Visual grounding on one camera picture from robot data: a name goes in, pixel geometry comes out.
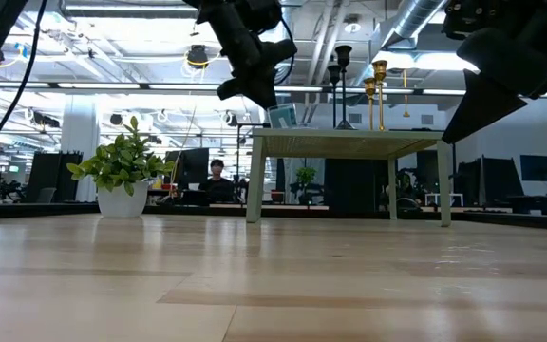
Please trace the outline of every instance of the black cable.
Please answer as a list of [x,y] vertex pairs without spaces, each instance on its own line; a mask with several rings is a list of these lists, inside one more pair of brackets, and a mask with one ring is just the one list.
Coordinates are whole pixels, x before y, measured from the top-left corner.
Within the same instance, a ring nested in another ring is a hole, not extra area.
[[[289,33],[289,38],[291,39],[291,41],[294,42],[294,38],[292,38],[291,28],[289,28],[289,25],[286,23],[286,20],[284,20],[284,18],[282,18],[282,25],[284,25],[284,29],[286,29],[286,31]],[[293,67],[294,67],[294,55],[291,57],[291,67],[289,67],[288,71],[286,71],[286,75],[284,75],[284,77],[280,81],[276,82],[274,86],[279,86],[284,81],[286,81],[286,79],[289,78],[289,76],[291,76]]]
[[46,12],[46,3],[47,0],[42,0],[42,5],[39,8],[39,11],[37,12],[37,20],[35,21],[35,33],[33,34],[33,46],[30,50],[30,57],[28,58],[27,63],[27,70],[25,71],[25,76],[23,77],[22,82],[20,83],[20,86],[18,87],[18,91],[16,92],[16,96],[14,97],[14,100],[9,104],[8,111],[6,112],[6,115],[4,115],[3,119],[1,119],[0,123],[0,132],[4,128],[4,125],[9,119],[9,116],[14,112],[14,108],[16,105],[18,105],[18,101],[20,101],[20,97],[23,95],[23,91],[25,91],[25,87],[27,86],[28,77],[30,77],[30,72],[33,69],[33,64],[35,63],[35,57],[37,56],[37,43],[39,42],[39,32],[41,27],[42,18],[44,17],[44,13]]

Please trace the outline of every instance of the light wood tabletop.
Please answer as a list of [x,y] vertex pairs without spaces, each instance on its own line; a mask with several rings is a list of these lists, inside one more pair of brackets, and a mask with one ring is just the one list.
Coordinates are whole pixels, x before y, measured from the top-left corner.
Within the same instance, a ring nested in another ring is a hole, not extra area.
[[547,341],[547,231],[0,219],[0,342]]

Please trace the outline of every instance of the white pot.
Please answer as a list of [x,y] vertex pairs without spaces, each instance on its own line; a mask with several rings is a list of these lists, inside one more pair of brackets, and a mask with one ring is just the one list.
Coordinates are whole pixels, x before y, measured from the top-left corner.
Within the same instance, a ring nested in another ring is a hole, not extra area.
[[134,184],[134,196],[126,194],[122,186],[118,186],[109,192],[107,189],[99,189],[99,209],[106,218],[136,218],[142,214],[147,202],[147,188],[145,181],[137,181]]

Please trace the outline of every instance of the brass candlestick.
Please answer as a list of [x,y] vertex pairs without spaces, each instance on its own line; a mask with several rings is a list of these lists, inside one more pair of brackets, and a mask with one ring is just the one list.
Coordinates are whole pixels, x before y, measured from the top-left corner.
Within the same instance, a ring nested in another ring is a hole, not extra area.
[[375,70],[375,82],[379,91],[379,130],[384,131],[384,79],[387,76],[387,61],[377,61],[372,64]]
[[373,77],[365,79],[365,92],[368,95],[368,117],[370,118],[370,130],[373,130],[372,103],[375,95],[375,79]]
[[[404,79],[405,79],[405,88],[406,88],[406,69],[405,72],[403,72]],[[410,118],[410,114],[408,114],[408,95],[405,95],[405,114],[403,115],[405,118]]]

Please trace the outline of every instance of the black shirt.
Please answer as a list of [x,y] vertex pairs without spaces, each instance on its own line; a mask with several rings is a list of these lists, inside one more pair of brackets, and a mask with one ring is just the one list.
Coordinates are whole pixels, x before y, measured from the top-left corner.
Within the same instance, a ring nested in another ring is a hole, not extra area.
[[234,201],[234,184],[224,178],[209,179],[199,185],[199,190],[205,191],[211,201]]

